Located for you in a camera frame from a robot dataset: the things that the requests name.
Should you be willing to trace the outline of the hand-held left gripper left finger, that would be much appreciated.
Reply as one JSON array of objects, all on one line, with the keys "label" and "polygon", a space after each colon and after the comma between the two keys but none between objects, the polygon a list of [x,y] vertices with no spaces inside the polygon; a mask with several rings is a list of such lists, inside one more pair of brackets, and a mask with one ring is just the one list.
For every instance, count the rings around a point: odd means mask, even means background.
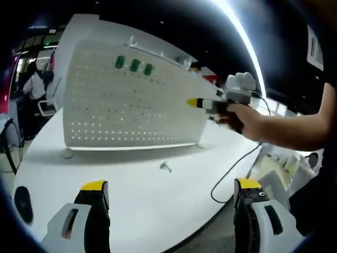
[{"label": "hand-held left gripper left finger", "polygon": [[89,182],[48,222],[45,252],[110,252],[108,182]]}]

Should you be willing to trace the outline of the person's right hand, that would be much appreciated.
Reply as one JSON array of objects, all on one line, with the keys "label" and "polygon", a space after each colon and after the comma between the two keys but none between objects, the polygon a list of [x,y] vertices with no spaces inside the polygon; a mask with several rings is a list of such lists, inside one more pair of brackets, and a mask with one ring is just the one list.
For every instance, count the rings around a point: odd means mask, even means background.
[{"label": "person's right hand", "polygon": [[216,104],[216,113],[221,116],[218,123],[225,123],[235,132],[242,134],[244,123],[235,112],[228,110],[230,104],[233,104],[233,102],[219,102]]}]

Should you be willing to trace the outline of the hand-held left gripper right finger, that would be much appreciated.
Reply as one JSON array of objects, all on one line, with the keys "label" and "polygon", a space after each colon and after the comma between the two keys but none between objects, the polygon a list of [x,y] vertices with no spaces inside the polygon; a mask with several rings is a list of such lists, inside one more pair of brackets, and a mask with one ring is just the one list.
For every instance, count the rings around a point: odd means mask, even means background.
[{"label": "hand-held left gripper right finger", "polygon": [[303,236],[289,208],[254,179],[236,178],[234,188],[235,252],[293,252]]}]

